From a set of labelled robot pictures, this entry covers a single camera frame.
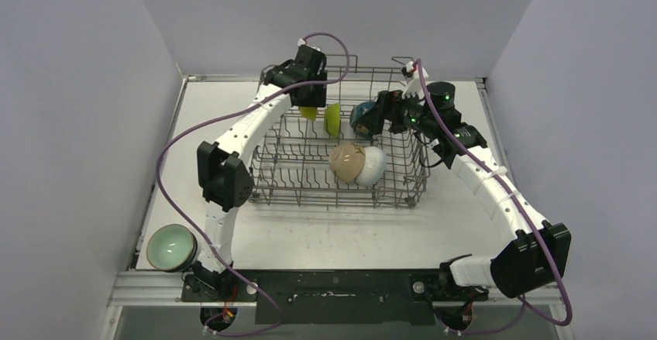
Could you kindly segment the white bowl with blue outside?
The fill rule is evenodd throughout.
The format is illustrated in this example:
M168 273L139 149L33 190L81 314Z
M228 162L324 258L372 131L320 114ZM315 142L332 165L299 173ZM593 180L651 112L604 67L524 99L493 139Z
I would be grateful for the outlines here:
M370 187L383 176L387 166L387 154L380 147L368 146L365 148L365 155L365 163L356 176L355 183Z

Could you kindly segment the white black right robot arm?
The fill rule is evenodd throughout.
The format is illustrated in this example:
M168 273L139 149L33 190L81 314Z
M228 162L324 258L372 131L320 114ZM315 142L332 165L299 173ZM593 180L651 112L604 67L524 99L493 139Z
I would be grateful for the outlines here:
M551 283L564 290L562 278L572 240L569 229L549 222L510 182L483 135L463 121L455 106L454 84L438 81L427 88L426 98L405 97L401 90L381 91L354 126L374 135L388 130L424 136L480 202L505 242L495 256L466 254L442 263L439 293L455 301L469 287L494 287L510 298Z

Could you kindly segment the yellow green bowl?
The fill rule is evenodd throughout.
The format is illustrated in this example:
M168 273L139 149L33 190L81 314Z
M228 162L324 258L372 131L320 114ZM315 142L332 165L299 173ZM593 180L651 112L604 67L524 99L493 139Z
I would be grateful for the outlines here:
M302 118L306 118L311 122L315 122L318 117L318 108L317 107L298 107L299 114Z

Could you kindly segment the pale green plate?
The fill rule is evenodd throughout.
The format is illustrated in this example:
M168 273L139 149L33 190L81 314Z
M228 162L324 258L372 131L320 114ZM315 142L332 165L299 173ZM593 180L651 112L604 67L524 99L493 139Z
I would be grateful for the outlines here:
M183 225L170 224L153 233L146 246L146 259L155 270L176 273L189 269L197 252L194 234Z

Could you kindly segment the lime green bowl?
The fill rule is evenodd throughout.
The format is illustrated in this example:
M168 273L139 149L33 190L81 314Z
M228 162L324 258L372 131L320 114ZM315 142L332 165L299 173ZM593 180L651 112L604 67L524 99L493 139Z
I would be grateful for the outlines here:
M339 138L341 132L341 105L328 106L324 111L324 130L333 138Z

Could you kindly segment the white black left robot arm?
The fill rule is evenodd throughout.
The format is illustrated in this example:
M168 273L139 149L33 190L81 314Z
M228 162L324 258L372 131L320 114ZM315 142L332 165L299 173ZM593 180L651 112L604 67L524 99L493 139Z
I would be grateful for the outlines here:
M197 149L198 183L206 203L204 232L210 242L192 266L201 292L211 301L229 296L232 277L232 237L239 207L254 188L247 168L256 145L273 124L293 106L325 107L326 55L317 47L301 45L295 58L269 69L251 111L213 143Z

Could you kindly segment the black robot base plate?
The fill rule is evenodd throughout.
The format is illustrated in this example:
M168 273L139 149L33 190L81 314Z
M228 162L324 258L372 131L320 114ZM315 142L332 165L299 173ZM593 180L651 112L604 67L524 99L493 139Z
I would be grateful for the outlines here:
M435 313L465 314L488 290L457 287L440 270L242 270L214 289L188 274L181 301L202 317L247 306L258 325L433 325Z

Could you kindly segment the white bowl with tan outside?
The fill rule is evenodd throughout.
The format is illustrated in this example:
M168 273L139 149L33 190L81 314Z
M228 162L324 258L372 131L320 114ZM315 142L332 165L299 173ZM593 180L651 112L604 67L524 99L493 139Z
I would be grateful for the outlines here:
M335 146L329 154L329 169L342 181L351 183L362 171L366 160L365 148L357 143Z

